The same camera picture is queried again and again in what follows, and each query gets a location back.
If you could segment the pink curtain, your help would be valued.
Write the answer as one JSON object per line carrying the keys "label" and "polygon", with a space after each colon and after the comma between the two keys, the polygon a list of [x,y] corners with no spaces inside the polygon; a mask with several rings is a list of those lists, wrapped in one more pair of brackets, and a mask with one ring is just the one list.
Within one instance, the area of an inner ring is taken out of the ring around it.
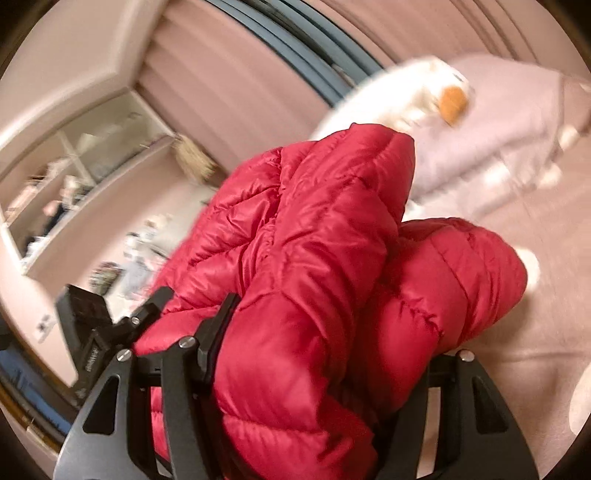
{"label": "pink curtain", "polygon": [[[305,1],[384,67],[489,53],[586,75],[574,31],[545,1]],[[136,87],[175,131],[225,169],[307,138],[329,106],[252,33],[211,6],[171,1]]]}

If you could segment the blue curtain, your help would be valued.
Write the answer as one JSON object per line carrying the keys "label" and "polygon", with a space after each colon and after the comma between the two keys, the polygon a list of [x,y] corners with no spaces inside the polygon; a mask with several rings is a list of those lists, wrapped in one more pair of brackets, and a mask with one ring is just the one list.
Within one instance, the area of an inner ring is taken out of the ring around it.
{"label": "blue curtain", "polygon": [[383,70],[367,49],[307,2],[212,0],[211,6],[270,47],[331,107]]}

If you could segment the yellow tassel hanging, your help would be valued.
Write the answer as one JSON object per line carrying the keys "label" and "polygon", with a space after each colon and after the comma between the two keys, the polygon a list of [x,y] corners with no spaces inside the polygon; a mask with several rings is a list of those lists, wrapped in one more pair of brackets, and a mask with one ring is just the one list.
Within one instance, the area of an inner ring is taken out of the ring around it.
{"label": "yellow tassel hanging", "polygon": [[211,181],[217,164],[185,135],[177,134],[172,144],[176,163],[190,182],[204,184]]}

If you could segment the white goose plush toy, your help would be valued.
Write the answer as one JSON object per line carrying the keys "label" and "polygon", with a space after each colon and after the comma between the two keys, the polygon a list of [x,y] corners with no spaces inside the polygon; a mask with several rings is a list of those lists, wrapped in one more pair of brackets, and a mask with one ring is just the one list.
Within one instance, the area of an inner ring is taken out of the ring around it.
{"label": "white goose plush toy", "polygon": [[428,117],[441,114],[444,94],[470,97],[470,82],[435,56],[419,57],[382,70],[353,88],[318,124],[319,140],[353,123],[382,124],[404,133]]}

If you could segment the polka dot bed sheet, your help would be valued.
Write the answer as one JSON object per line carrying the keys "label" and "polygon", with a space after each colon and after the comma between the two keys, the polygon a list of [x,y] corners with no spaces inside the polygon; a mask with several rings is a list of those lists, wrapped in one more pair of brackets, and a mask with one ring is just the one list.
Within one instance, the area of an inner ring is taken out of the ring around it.
{"label": "polka dot bed sheet", "polygon": [[514,246],[528,272],[523,300],[471,346],[545,474],[590,412],[590,121],[538,186],[470,221]]}

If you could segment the lilac quilt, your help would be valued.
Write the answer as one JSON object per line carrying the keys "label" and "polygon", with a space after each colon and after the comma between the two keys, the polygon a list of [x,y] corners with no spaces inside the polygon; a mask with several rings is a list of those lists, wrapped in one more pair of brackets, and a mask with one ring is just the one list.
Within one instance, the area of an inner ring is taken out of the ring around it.
{"label": "lilac quilt", "polygon": [[415,177],[407,220],[476,220],[538,186],[590,121],[590,81],[490,55],[453,61],[470,86],[459,123],[412,131]]}

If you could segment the white wall shelf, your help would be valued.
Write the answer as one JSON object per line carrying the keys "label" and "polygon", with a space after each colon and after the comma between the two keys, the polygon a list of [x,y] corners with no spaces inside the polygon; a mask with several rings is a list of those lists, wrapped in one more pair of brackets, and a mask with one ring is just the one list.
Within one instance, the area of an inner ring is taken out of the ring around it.
{"label": "white wall shelf", "polygon": [[23,274],[36,278],[99,192],[172,130],[128,90],[50,131],[1,173],[2,222]]}

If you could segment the red down jacket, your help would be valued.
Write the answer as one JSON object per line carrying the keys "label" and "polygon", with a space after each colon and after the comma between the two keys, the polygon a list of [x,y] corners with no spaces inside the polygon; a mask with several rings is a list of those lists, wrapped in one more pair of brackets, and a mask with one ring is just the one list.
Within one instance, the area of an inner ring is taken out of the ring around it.
{"label": "red down jacket", "polygon": [[353,125],[266,151],[222,184],[155,286],[137,340],[162,351],[240,301],[218,355],[211,426],[226,479],[367,479],[377,427],[430,361],[523,297],[527,271],[459,218],[408,221],[413,139]]}

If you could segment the small plush toys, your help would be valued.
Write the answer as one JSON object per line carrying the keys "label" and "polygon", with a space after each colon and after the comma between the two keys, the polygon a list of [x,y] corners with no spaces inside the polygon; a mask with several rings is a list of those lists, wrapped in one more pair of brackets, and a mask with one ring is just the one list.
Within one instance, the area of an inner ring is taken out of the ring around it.
{"label": "small plush toys", "polygon": [[115,291],[127,301],[143,296],[163,263],[163,257],[154,251],[153,240],[170,220],[169,214],[152,215],[138,230],[128,232],[120,248],[123,259],[99,263],[89,276],[89,290],[101,296]]}

